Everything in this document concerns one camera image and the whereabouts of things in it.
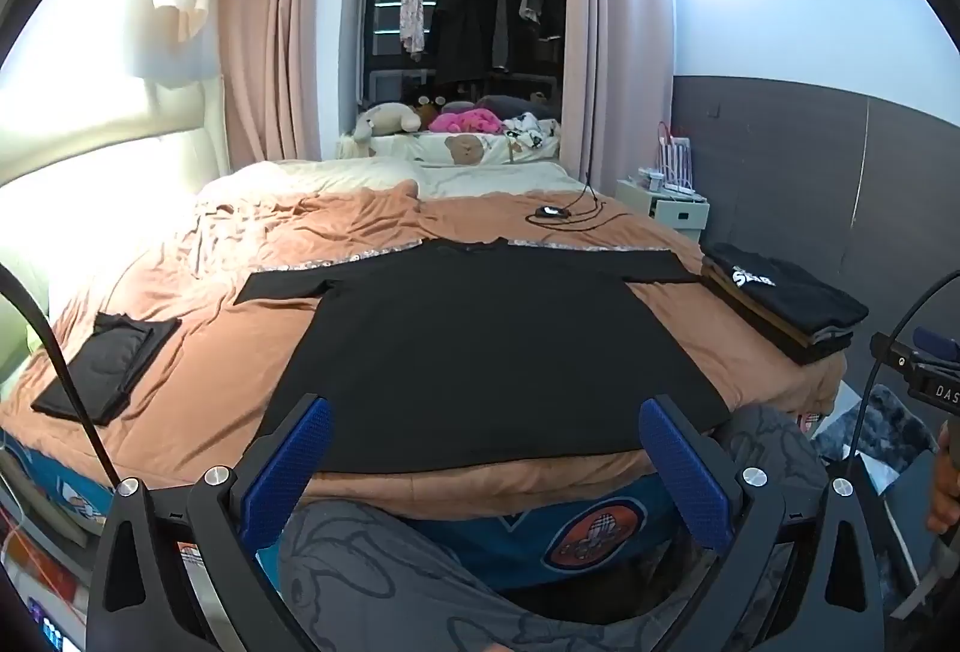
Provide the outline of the person's right hand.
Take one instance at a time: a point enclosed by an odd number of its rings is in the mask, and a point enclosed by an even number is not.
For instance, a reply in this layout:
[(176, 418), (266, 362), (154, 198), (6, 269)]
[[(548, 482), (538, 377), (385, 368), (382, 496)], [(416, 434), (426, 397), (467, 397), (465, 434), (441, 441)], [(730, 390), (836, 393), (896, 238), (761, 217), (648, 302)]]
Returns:
[(950, 457), (949, 427), (944, 424), (937, 439), (937, 454), (932, 469), (931, 505), (926, 525), (935, 535), (942, 535), (957, 524), (958, 519), (958, 470), (953, 466)]

